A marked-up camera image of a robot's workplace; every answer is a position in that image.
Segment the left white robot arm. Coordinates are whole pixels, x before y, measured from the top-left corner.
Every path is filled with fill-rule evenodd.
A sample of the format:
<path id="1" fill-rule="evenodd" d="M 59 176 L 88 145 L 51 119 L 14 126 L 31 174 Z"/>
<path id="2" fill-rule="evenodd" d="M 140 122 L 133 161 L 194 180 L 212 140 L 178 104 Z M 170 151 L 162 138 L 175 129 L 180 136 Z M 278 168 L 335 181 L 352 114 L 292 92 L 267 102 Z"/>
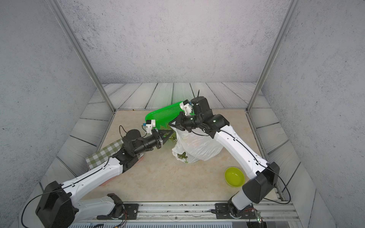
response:
<path id="1" fill-rule="evenodd" d="M 123 201 L 114 193 L 100 199 L 82 201 L 96 187 L 132 168 L 139 155 L 160 149 L 174 130 L 153 129 L 142 137 L 137 129 L 130 130 L 122 139 L 119 151 L 106 162 L 87 173 L 63 183 L 48 184 L 35 210 L 46 228 L 67 228 L 79 220 L 98 217 L 101 219 L 126 219 Z"/>

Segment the white plastic bag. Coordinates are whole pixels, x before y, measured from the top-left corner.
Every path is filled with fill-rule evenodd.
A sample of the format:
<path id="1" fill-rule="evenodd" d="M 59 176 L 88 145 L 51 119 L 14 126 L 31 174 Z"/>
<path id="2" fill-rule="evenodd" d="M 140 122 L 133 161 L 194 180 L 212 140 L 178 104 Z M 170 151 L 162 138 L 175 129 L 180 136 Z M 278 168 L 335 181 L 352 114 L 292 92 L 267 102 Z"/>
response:
<path id="1" fill-rule="evenodd" d="M 188 163 L 197 161 L 207 161 L 217 156 L 223 149 L 223 146 L 201 129 L 195 129 L 194 132 L 180 131 L 176 132 L 178 141 L 182 144 L 188 155 Z"/>

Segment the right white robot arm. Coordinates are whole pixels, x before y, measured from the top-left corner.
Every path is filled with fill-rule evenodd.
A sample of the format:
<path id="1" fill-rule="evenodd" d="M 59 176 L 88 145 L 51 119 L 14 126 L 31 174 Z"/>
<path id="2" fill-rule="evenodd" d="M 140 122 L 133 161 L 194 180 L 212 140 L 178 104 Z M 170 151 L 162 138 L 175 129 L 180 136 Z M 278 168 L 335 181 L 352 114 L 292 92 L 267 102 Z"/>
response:
<path id="1" fill-rule="evenodd" d="M 261 202 L 270 193 L 279 177 L 279 166 L 269 163 L 256 154 L 235 132 L 221 114 L 213 114 L 205 97 L 196 97 L 179 104 L 179 115 L 169 125 L 179 131 L 201 129 L 220 143 L 243 168 L 249 181 L 228 200 L 228 211 L 233 218 L 240 218 L 253 203 Z"/>

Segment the pineapple with dark crown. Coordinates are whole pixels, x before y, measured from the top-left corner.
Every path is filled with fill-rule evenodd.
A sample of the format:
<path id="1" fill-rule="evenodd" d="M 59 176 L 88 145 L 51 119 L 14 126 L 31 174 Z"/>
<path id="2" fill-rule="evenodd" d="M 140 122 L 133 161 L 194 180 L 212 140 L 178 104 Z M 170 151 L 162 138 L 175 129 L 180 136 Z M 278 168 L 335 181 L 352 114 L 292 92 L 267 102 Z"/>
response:
<path id="1" fill-rule="evenodd" d="M 173 143 L 175 143 L 174 147 L 172 148 L 172 153 L 175 156 L 175 158 L 181 162 L 188 163 L 188 155 L 183 148 L 182 144 L 178 141 L 176 133 L 173 133 L 169 140 Z"/>

